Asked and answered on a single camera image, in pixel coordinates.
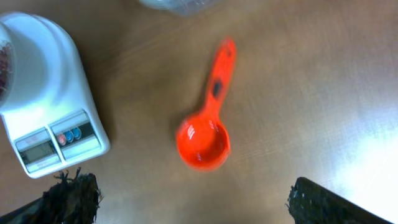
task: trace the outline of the wooden table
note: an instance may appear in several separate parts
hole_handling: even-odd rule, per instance
[[[230,0],[186,18],[133,0],[0,6],[57,22],[80,50],[112,144],[79,164],[105,196],[97,223],[293,223],[284,203],[300,176],[398,222],[396,0]],[[233,153],[196,172],[174,131],[227,35],[239,54],[221,111]],[[28,178],[0,138],[4,214],[56,180]]]

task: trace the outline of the digital scale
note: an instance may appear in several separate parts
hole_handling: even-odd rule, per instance
[[[40,16],[14,12],[0,22],[0,113],[27,175],[38,178],[107,152],[70,36]]]

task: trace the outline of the spoon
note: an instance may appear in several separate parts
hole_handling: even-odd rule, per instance
[[[234,41],[224,40],[215,58],[203,108],[185,119],[176,133],[178,152],[192,168],[217,169],[231,152],[229,136],[219,113],[231,81],[235,58]]]

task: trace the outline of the scale platform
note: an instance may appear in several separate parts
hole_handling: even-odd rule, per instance
[[[70,36],[39,16],[16,12],[0,21],[43,58],[45,75],[36,99],[2,112],[8,138],[27,175],[42,177],[107,152],[109,139]]]

